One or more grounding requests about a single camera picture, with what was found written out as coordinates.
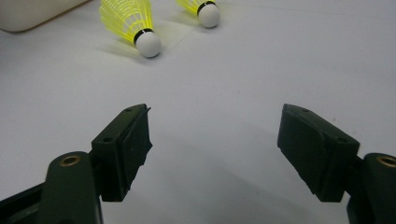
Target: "white container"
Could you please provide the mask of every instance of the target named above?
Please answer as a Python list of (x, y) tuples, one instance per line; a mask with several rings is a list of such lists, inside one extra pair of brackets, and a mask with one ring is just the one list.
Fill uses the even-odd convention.
[(0, 0), (0, 29), (32, 29), (89, 0)]

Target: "badminton birdie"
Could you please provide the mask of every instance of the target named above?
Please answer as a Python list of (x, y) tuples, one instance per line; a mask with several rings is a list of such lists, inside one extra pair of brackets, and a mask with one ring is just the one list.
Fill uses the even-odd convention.
[(197, 15), (204, 27), (212, 28), (219, 24), (220, 11), (214, 0), (176, 0), (176, 2)]
[(99, 12), (105, 27), (134, 43), (145, 57), (160, 53), (160, 38), (152, 30), (149, 0), (102, 0)]

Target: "shuttlecock cork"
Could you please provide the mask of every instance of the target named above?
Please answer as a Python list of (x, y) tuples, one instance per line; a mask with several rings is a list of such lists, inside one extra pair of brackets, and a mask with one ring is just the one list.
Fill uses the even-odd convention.
[(220, 11), (214, 0), (176, 0), (176, 2), (196, 14), (204, 27), (212, 28), (219, 24)]
[(99, 12), (105, 27), (134, 43), (140, 54), (151, 58), (160, 53), (161, 41), (152, 30), (149, 0), (102, 0)]

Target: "black band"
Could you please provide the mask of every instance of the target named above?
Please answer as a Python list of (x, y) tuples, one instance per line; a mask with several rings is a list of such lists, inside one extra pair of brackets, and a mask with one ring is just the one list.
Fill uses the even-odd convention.
[(152, 33), (154, 33), (154, 31), (151, 30), (151, 29), (149, 29), (149, 28), (148, 28), (148, 29), (140, 30), (140, 31), (137, 32), (136, 35), (134, 36), (134, 44), (136, 45), (136, 41), (137, 41), (137, 38), (139, 38), (139, 36), (141, 36), (142, 34), (147, 33), (147, 32), (152, 32)]
[(216, 4), (215, 4), (214, 2), (212, 2), (212, 1), (206, 1), (206, 2), (202, 3), (202, 4), (198, 7), (197, 16), (199, 15), (199, 12), (201, 11), (201, 9), (202, 9), (203, 7), (205, 7), (205, 6), (207, 6), (207, 5), (215, 5), (215, 6), (216, 6)]

